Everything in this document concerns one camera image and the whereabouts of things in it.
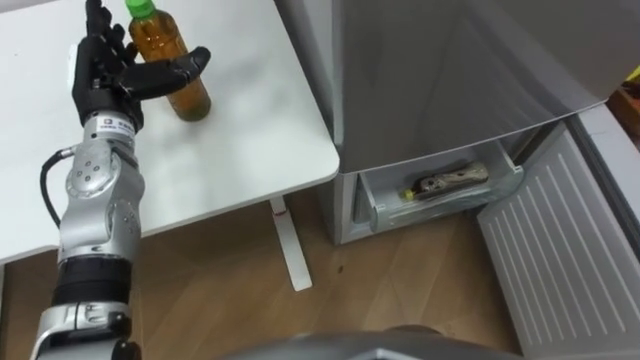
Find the brown liquid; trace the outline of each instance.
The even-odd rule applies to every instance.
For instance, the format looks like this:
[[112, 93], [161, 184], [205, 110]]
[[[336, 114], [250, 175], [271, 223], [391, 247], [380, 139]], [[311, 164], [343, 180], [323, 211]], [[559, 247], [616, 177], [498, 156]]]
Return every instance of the brown liquid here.
[[[162, 10], [143, 19], [133, 19], [129, 34], [146, 62], [173, 59], [188, 53], [173, 17]], [[185, 121], [198, 121], [211, 109], [211, 99], [200, 78], [167, 98], [176, 114]]]

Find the wooden floor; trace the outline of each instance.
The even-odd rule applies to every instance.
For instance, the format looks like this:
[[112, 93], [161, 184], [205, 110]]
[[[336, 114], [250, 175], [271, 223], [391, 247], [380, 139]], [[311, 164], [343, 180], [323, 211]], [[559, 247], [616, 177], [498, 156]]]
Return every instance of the wooden floor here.
[[[464, 215], [334, 247], [315, 192], [287, 202], [314, 284], [299, 293], [267, 203], [142, 241], [131, 306], [144, 359], [212, 359], [300, 333], [402, 324], [519, 351], [482, 237]], [[7, 267], [0, 359], [28, 358], [55, 277], [53, 253]]]

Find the transparent drawer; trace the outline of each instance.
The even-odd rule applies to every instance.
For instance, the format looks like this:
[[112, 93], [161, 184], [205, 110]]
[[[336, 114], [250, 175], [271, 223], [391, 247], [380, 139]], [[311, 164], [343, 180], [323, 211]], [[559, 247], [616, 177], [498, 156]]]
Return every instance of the transparent drawer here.
[[[421, 177], [458, 170], [482, 162], [489, 179], [475, 186], [430, 198], [406, 200], [401, 194]], [[368, 222], [373, 232], [452, 214], [501, 199], [513, 193], [524, 176], [507, 153], [494, 141], [424, 159], [360, 174], [354, 222]]]

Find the table leg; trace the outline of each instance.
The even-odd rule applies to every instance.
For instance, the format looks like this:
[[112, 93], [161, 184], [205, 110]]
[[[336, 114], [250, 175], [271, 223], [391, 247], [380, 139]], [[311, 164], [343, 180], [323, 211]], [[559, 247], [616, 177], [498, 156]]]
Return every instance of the table leg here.
[[2, 324], [2, 298], [4, 297], [4, 264], [0, 265], [0, 324]]
[[271, 209], [273, 210], [273, 222], [278, 231], [280, 246], [284, 254], [284, 260], [289, 269], [291, 285], [295, 291], [304, 290], [311, 287], [311, 276], [304, 259], [296, 228], [291, 220], [291, 213], [287, 210], [282, 196], [271, 199]]

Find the white table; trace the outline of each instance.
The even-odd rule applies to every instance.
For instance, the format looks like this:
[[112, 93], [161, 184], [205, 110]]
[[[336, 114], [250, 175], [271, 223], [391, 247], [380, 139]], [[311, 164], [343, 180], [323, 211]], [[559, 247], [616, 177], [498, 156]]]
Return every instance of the white table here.
[[[124, 2], [105, 3], [126, 28]], [[281, 196], [330, 180], [339, 159], [273, 1], [155, 3], [175, 17], [187, 45], [211, 50], [202, 79], [214, 107], [207, 119], [189, 124], [165, 99], [144, 104], [145, 127], [136, 138], [147, 184], [143, 236], [272, 200], [293, 285], [311, 286]], [[82, 38], [84, 21], [84, 0], [0, 14], [0, 264], [58, 246], [38, 177], [44, 160], [82, 137], [67, 88], [67, 54]], [[69, 169], [67, 160], [49, 174], [60, 214]]]

